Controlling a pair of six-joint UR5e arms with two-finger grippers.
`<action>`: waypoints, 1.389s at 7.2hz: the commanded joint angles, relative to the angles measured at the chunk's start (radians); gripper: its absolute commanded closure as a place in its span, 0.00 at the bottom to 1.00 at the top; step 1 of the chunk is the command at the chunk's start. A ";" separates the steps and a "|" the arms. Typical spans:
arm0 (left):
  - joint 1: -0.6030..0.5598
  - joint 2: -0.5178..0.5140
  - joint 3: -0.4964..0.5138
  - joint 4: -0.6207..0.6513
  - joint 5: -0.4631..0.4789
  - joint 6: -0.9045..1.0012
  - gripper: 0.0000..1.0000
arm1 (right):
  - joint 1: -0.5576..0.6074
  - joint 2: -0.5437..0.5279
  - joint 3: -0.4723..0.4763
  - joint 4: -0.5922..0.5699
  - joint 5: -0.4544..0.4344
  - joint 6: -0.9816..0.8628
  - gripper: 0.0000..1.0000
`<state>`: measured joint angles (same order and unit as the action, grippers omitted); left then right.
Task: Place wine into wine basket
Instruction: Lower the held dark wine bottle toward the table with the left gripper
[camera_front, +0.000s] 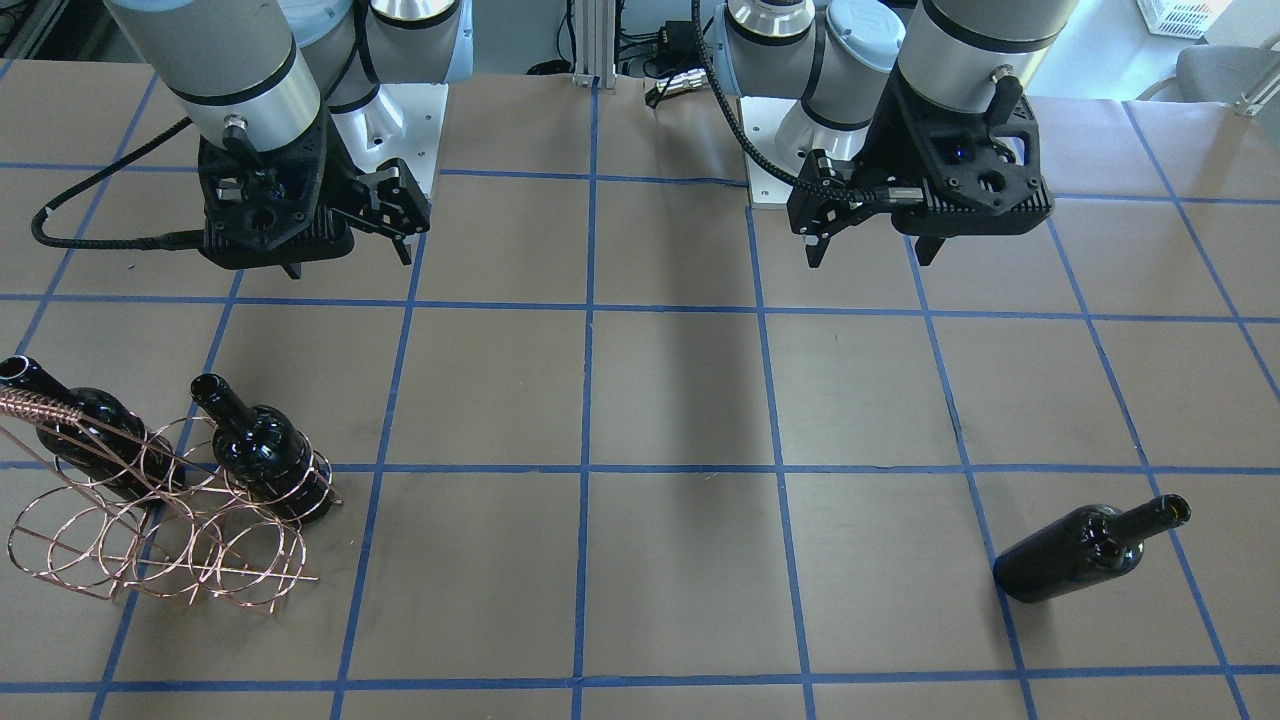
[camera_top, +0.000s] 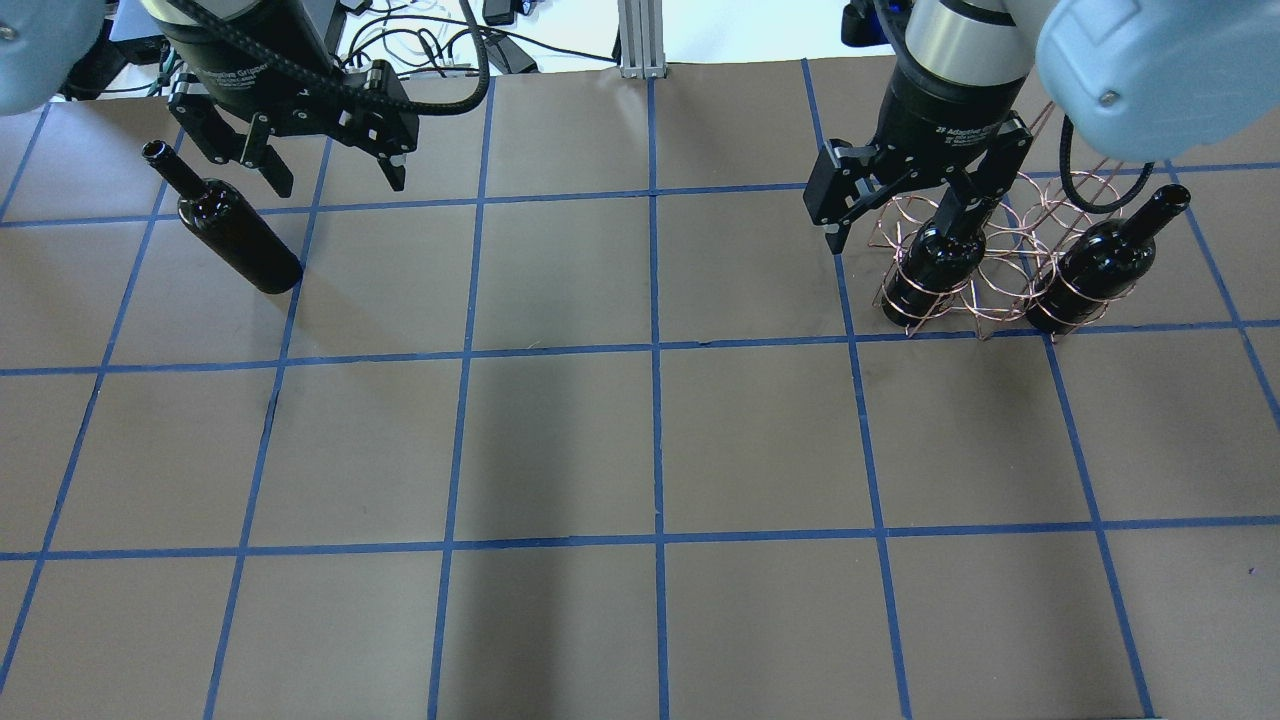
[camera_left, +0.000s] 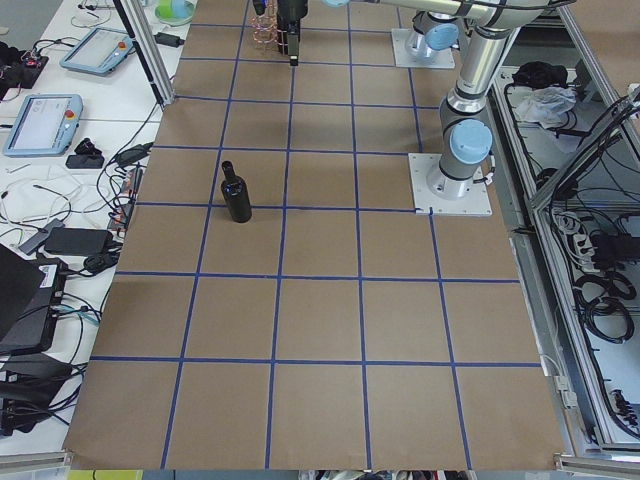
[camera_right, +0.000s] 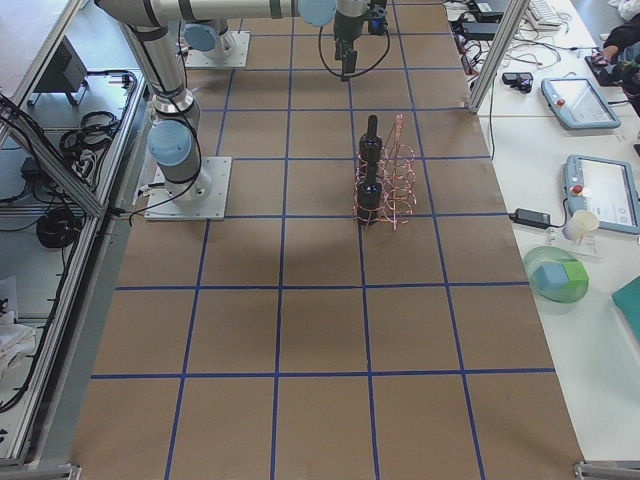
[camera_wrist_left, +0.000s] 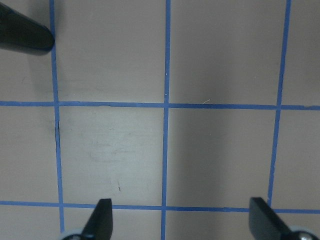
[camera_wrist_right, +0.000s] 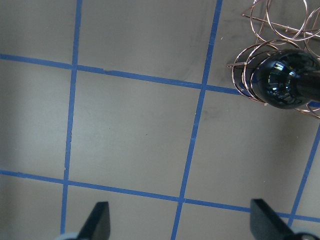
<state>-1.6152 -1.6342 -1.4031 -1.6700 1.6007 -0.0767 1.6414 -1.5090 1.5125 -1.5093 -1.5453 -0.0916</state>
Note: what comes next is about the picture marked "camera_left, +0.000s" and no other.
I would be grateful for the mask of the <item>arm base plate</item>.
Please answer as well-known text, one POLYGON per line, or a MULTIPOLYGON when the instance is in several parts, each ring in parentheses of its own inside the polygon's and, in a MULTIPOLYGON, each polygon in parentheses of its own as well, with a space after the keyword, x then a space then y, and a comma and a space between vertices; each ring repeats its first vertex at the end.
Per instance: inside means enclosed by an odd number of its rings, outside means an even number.
POLYGON ((478 166, 472 178, 451 180, 440 171, 440 154, 410 153, 409 171, 414 210, 419 215, 492 215, 487 186, 478 166))
POLYGON ((448 30, 438 33, 439 27, 426 35, 413 29, 391 30, 396 67, 452 70, 455 62, 452 47, 457 38, 448 30))

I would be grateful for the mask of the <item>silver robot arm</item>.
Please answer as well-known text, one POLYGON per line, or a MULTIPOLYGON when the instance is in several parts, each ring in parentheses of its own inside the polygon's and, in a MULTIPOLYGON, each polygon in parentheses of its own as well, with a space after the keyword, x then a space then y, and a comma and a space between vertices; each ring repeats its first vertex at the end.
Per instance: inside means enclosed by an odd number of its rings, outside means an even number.
POLYGON ((487 93, 502 66, 517 31, 544 11, 564 6, 564 1, 393 1, 393 6, 416 10, 414 31, 433 50, 437 30, 459 19, 474 22, 463 64, 455 85, 443 99, 440 119, 444 151, 426 176, 438 197, 458 200, 466 196, 478 166, 490 154, 493 135, 482 121, 487 93))
POLYGON ((459 36, 456 17, 424 10, 416 12, 412 28, 406 47, 417 60, 432 60, 440 52, 449 51, 459 36))

